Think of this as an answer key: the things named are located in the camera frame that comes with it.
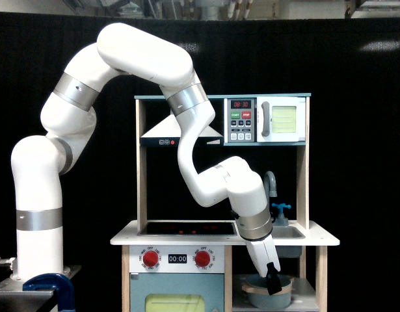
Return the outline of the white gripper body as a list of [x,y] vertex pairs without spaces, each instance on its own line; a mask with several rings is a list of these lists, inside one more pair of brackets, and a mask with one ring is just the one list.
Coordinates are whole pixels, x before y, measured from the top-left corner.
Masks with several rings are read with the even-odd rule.
[[261,277],[267,275],[267,265],[273,263],[275,269],[280,271],[280,262],[273,241],[272,235],[268,235],[262,240],[246,240],[245,244],[249,252],[250,258]]

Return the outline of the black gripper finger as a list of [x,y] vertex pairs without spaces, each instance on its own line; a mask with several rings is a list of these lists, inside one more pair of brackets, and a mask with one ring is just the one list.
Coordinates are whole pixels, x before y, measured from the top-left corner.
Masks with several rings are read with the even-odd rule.
[[274,295],[282,290],[281,281],[278,277],[278,271],[273,262],[267,263],[265,282],[269,295]]

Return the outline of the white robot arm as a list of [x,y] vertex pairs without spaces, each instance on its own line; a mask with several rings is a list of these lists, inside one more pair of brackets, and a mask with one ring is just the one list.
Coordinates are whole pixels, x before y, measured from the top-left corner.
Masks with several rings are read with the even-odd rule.
[[[41,135],[40,111],[67,62],[96,39],[104,19],[22,16],[0,26],[0,256],[16,253],[10,154]],[[207,91],[266,91],[278,36],[267,22],[134,21],[191,51]],[[97,126],[77,165],[62,179],[64,256],[81,265],[74,278],[80,311],[118,311],[120,249],[110,238],[136,216],[135,94],[159,88],[114,78],[96,100]]]

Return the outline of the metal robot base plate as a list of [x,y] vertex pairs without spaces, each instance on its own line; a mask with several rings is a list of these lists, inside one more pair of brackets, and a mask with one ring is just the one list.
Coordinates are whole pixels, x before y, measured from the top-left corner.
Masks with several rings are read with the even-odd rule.
[[0,296],[71,295],[72,278],[81,269],[81,265],[69,265],[65,266],[61,273],[41,274],[28,280],[11,276],[0,282]]

